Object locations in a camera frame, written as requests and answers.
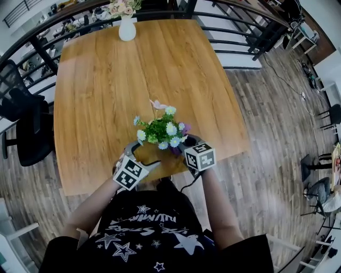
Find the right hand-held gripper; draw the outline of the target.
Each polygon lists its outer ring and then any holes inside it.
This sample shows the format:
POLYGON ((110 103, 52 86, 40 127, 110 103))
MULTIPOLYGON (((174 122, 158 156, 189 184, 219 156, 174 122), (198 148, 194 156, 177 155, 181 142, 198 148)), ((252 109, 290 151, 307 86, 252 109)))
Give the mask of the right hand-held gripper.
POLYGON ((197 135, 190 134, 190 142, 193 147, 188 148, 186 137, 182 137, 177 146, 179 153, 183 153, 185 164, 193 176, 197 176, 216 165, 216 151, 205 140, 197 135))

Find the person's left hand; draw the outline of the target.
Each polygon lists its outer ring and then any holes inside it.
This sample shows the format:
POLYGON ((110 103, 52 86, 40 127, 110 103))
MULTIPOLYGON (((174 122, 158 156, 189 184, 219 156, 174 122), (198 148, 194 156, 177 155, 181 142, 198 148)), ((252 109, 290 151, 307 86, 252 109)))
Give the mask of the person's left hand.
POLYGON ((114 163, 113 169, 112 169, 112 175, 114 175, 118 169, 120 169, 120 166, 122 164, 122 161, 124 159, 124 155, 125 153, 123 152, 120 157, 118 158, 118 160, 114 163))

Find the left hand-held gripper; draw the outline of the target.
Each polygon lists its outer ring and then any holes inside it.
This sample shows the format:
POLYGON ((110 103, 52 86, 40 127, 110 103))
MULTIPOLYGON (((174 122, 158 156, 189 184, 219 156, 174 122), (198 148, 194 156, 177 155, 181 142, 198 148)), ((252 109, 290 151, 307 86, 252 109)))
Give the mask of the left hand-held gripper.
POLYGON ((153 171, 161 164, 160 160, 147 165, 142 162, 138 162, 135 158, 134 151, 140 146, 143 146, 142 142, 133 141, 125 147, 124 159, 120 169, 118 169, 112 177, 114 182, 128 191, 131 191, 149 174, 149 172, 153 171))

